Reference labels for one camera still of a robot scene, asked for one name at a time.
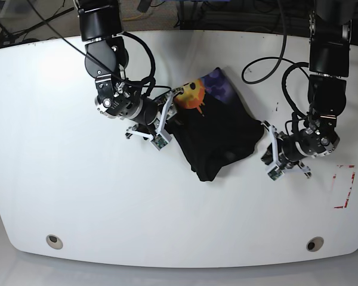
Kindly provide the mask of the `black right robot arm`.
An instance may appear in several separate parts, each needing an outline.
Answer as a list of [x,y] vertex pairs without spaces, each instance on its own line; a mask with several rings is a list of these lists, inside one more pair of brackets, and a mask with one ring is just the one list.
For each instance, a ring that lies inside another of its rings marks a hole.
[[[158,105],[150,94],[156,86],[155,58],[147,44],[122,27],[118,1],[76,1],[81,39],[85,42],[85,68],[95,80],[97,110],[150,126],[158,116]],[[124,37],[138,42],[150,60],[150,72],[141,80],[130,80]]]

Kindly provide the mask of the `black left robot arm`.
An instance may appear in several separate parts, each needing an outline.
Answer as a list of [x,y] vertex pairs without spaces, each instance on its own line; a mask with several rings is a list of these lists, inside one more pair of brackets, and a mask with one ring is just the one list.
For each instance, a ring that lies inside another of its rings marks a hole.
[[[277,139],[279,161],[295,165],[306,157],[325,156],[340,141],[335,131],[337,117],[346,106],[346,78],[349,75],[351,19],[355,1],[315,1],[310,15],[310,58],[292,64],[282,77],[282,91],[291,106],[292,133]],[[306,67],[309,109],[300,111],[287,91],[290,72]]]

